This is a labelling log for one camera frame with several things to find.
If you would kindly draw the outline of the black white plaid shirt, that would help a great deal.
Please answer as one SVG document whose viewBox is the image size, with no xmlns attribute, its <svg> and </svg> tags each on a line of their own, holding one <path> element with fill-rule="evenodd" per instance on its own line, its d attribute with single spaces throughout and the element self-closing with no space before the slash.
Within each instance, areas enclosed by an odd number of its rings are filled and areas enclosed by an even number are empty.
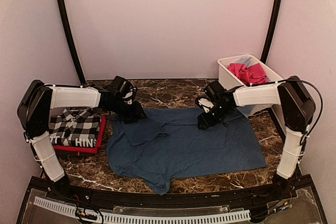
<svg viewBox="0 0 336 224">
<path fill-rule="evenodd" d="M 54 146 L 94 148 L 101 122 L 101 116 L 90 109 L 64 109 L 62 114 L 50 118 L 50 141 Z"/>
</svg>

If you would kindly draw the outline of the blue garment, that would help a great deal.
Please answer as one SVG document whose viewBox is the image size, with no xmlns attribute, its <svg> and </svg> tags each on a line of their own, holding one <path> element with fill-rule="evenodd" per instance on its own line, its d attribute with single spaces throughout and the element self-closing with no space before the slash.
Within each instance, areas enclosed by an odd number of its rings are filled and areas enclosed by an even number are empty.
<svg viewBox="0 0 336 224">
<path fill-rule="evenodd" d="M 147 109 L 136 123 L 114 122 L 106 154 L 119 176 L 140 178 L 157 194 L 174 178 L 233 173 L 266 166 L 248 120 L 238 111 L 207 130 L 197 127 L 198 108 Z"/>
</svg>

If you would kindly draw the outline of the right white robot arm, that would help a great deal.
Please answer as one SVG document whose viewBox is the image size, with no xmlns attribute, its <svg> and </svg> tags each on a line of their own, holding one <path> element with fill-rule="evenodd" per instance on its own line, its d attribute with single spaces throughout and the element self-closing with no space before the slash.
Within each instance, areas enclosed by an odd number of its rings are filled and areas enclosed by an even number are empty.
<svg viewBox="0 0 336 224">
<path fill-rule="evenodd" d="M 200 130 L 206 130 L 219 123 L 225 124 L 226 118 L 237 107 L 281 106 L 286 139 L 276 174 L 289 179 L 304 155 L 307 138 L 320 119 L 314 116 L 316 103 L 305 87 L 308 84 L 308 81 L 291 76 L 285 80 L 236 86 L 227 90 L 218 81 L 213 81 L 204 88 L 206 96 L 195 99 L 196 105 L 203 110 L 197 117 L 197 126 Z"/>
</svg>

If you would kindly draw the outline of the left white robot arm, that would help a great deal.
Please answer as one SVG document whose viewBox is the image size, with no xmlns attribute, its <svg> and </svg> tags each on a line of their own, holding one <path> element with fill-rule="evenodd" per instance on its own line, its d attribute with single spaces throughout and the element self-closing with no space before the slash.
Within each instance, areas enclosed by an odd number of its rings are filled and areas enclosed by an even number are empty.
<svg viewBox="0 0 336 224">
<path fill-rule="evenodd" d="M 71 200 L 74 189 L 63 181 L 67 176 L 49 139 L 50 111 L 68 107 L 100 108 L 117 114 L 121 122 L 133 123 L 146 118 L 142 105 L 135 99 L 136 94 L 137 88 L 120 76 L 102 89 L 46 84 L 40 80 L 31 82 L 18 106 L 17 116 L 37 162 L 55 183 L 53 191 L 61 200 Z"/>
</svg>

